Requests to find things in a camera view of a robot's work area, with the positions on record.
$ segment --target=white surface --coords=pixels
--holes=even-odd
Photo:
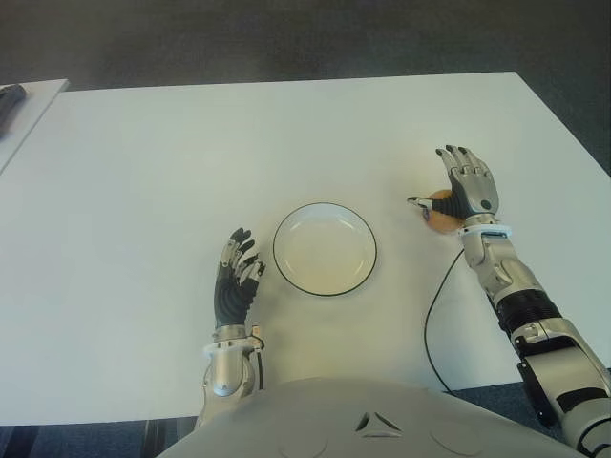
[[[522,260],[610,364],[610,180],[514,73],[64,93],[0,179],[0,423],[197,414],[217,262],[241,225],[268,264],[251,310],[268,385],[439,387],[422,324],[459,240],[406,197],[448,187],[446,143],[490,166]],[[376,237],[371,276],[339,297],[271,259],[277,225],[313,201]],[[430,338],[453,388],[518,380],[463,261]]]
[[[20,83],[28,93],[26,99],[14,108],[12,122],[0,138],[0,174],[28,136],[32,128],[47,111],[55,96],[68,86],[67,79]]]
[[[283,220],[273,241],[280,272],[303,291],[321,296],[360,285],[375,264],[375,239],[367,224],[333,203],[303,206]]]

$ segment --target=black cable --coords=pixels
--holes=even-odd
[[[261,351],[257,352],[257,365],[259,366],[259,389],[263,389],[263,361]]]
[[[443,381],[443,379],[439,375],[439,372],[437,372],[437,368],[435,367],[435,364],[432,362],[431,352],[429,350],[429,341],[427,340],[427,331],[429,329],[429,318],[431,317],[432,308],[435,305],[437,298],[439,297],[439,293],[441,293],[441,289],[443,288],[443,285],[446,284],[446,280],[448,279],[450,272],[452,272],[452,269],[454,265],[456,264],[456,262],[458,261],[458,258],[460,258],[460,255],[462,255],[464,252],[465,252],[464,249],[460,250],[460,253],[456,255],[456,257],[452,261],[452,264],[450,264],[450,267],[448,268],[446,275],[444,275],[443,280],[441,281],[441,283],[439,284],[439,287],[437,288],[437,292],[435,293],[434,298],[432,298],[431,305],[429,306],[429,311],[427,312],[427,318],[424,320],[424,349],[427,352],[427,359],[429,360],[429,364],[431,365],[432,371],[437,376],[437,379],[439,379],[439,382],[441,382],[441,384],[446,388],[446,391],[448,392],[448,394],[451,394],[453,396],[456,396],[456,394],[446,385],[446,383]]]
[[[23,458],[30,456],[40,427],[14,427],[9,442],[1,455],[3,458]]]
[[[165,450],[167,420],[147,420],[144,424],[140,458],[155,458]]]

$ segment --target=gray carpet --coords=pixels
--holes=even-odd
[[[2,83],[67,77],[82,90],[516,71],[611,172],[608,0],[1,5]],[[558,437],[539,426],[519,385],[459,395]],[[175,423],[168,422],[166,445],[176,441]],[[143,430],[143,422],[42,427],[32,456],[136,457]],[[0,428],[0,453],[11,431]]]

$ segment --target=empty plate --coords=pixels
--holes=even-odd
[[[280,223],[274,260],[283,276],[306,293],[336,296],[367,279],[377,255],[367,223],[346,207],[312,203]]]

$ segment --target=black object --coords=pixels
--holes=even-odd
[[[600,388],[580,388],[560,394],[556,401],[564,413],[570,412],[573,408],[590,399],[608,398],[606,391]]]
[[[38,429],[40,427],[14,427],[2,458],[26,458],[30,456],[38,435]]]
[[[155,458],[165,450],[166,420],[147,420],[140,458]]]
[[[465,188],[454,179],[452,174],[450,174],[450,183],[452,184],[452,194],[446,198],[434,198],[431,209],[458,219],[467,219],[475,215],[469,208]]]
[[[257,352],[257,367],[259,368],[259,389],[263,389],[263,360],[261,352]]]
[[[431,365],[431,369],[435,373],[435,375],[437,376],[437,379],[439,380],[439,382],[441,382],[441,384],[444,386],[444,388],[446,388],[446,391],[448,392],[448,394],[452,394],[454,397],[456,396],[456,394],[446,385],[446,383],[443,381],[443,379],[439,375],[439,372],[437,372],[437,368],[435,367],[435,364],[432,362],[431,352],[429,350],[429,341],[427,340],[427,331],[429,330],[429,318],[431,317],[432,308],[435,305],[435,302],[437,301],[437,298],[439,297],[439,293],[441,293],[441,289],[443,288],[443,285],[446,284],[446,280],[448,279],[448,276],[450,275],[450,272],[452,272],[452,269],[453,269],[454,265],[456,264],[456,262],[458,261],[458,258],[460,258],[460,256],[464,252],[465,252],[464,249],[460,250],[460,252],[456,255],[456,257],[452,261],[452,264],[450,264],[450,267],[448,268],[448,271],[446,272],[446,275],[444,275],[443,280],[441,281],[441,283],[439,283],[439,287],[437,288],[437,292],[435,293],[434,297],[432,298],[431,305],[429,306],[429,311],[427,312],[427,318],[425,318],[425,320],[424,320],[424,349],[427,352],[427,359],[429,360],[429,364]]]
[[[543,387],[538,382],[537,376],[528,364],[528,361],[522,360],[520,363],[518,363],[517,370],[524,381],[524,385],[522,387],[524,388],[526,397],[535,410],[535,414],[537,415],[539,422],[545,427],[550,427],[557,423],[558,418],[552,409],[552,405],[547,399],[547,396],[545,396]]]
[[[517,356],[520,358],[531,355],[540,355],[541,353],[549,353],[550,351],[562,350],[562,348],[570,348],[571,346],[575,346],[575,342],[573,342],[573,339],[568,336],[545,339],[535,343],[527,343],[523,336],[519,336],[514,342],[514,349],[517,352]]]
[[[19,84],[0,89],[0,138],[9,128],[12,109],[24,98],[26,90]]]
[[[250,231],[244,231],[242,228],[231,235],[231,239],[241,246],[240,250],[243,253],[255,244],[254,240],[247,241],[249,237]],[[251,264],[255,260],[256,257],[251,257],[245,262]],[[214,314],[217,319],[217,329],[230,324],[244,325],[246,322],[246,315],[257,294],[259,282],[246,279],[239,284],[239,280],[235,277],[231,265],[223,266],[221,264],[219,266],[214,289]]]
[[[505,296],[496,306],[496,315],[508,336],[524,324],[562,317],[547,294],[536,289],[524,289]]]

